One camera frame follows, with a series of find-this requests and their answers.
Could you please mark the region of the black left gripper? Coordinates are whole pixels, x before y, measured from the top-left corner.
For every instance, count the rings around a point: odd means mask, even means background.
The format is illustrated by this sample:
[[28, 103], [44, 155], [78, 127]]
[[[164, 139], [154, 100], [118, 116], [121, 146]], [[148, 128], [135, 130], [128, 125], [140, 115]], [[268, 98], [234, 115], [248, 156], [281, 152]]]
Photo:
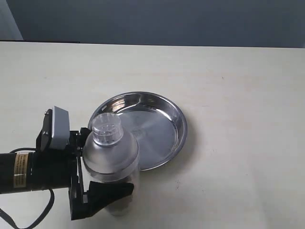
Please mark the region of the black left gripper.
[[72, 220], [92, 217], [110, 204], [132, 195], [134, 184], [99, 183], [91, 181], [84, 192], [80, 158], [91, 130], [83, 127], [70, 131], [63, 150], [51, 148], [51, 135], [41, 130], [31, 159], [30, 187], [32, 191], [68, 188]]

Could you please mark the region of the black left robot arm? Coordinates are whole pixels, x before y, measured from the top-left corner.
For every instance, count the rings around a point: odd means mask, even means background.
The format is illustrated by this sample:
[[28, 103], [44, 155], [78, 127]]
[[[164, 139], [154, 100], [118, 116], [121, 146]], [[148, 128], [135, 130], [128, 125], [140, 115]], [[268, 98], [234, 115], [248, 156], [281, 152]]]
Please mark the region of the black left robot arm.
[[0, 156], [0, 192], [2, 194], [68, 188], [72, 220], [92, 217], [111, 203], [130, 197], [134, 184], [104, 184], [91, 181], [84, 191], [81, 156], [90, 129], [71, 131], [63, 150], [43, 146], [39, 134], [36, 149], [17, 150]]

